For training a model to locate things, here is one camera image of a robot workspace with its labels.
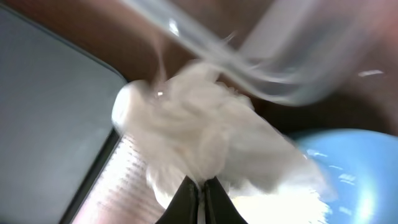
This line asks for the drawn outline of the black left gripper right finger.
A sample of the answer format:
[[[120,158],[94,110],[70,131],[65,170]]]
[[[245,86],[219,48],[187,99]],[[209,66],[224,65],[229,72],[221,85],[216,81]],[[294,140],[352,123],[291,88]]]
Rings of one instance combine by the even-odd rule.
[[[204,193],[206,224],[248,224],[216,177],[205,182]]]

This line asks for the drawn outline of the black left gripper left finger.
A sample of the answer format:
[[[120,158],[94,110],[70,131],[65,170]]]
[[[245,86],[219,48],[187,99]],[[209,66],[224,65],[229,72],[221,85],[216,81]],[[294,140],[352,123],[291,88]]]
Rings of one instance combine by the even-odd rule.
[[[198,188],[189,177],[185,177],[171,203],[155,224],[197,224],[198,206]]]

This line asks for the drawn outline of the white napkin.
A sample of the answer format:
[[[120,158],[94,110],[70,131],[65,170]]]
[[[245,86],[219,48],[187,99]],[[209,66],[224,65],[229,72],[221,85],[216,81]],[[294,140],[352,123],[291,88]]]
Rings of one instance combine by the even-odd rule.
[[[259,116],[248,97],[219,82],[219,74],[210,63],[191,63],[157,88],[128,83],[115,99],[112,123],[146,159],[157,202],[168,207],[186,177],[199,189],[217,178],[235,202],[333,199],[316,163]]]

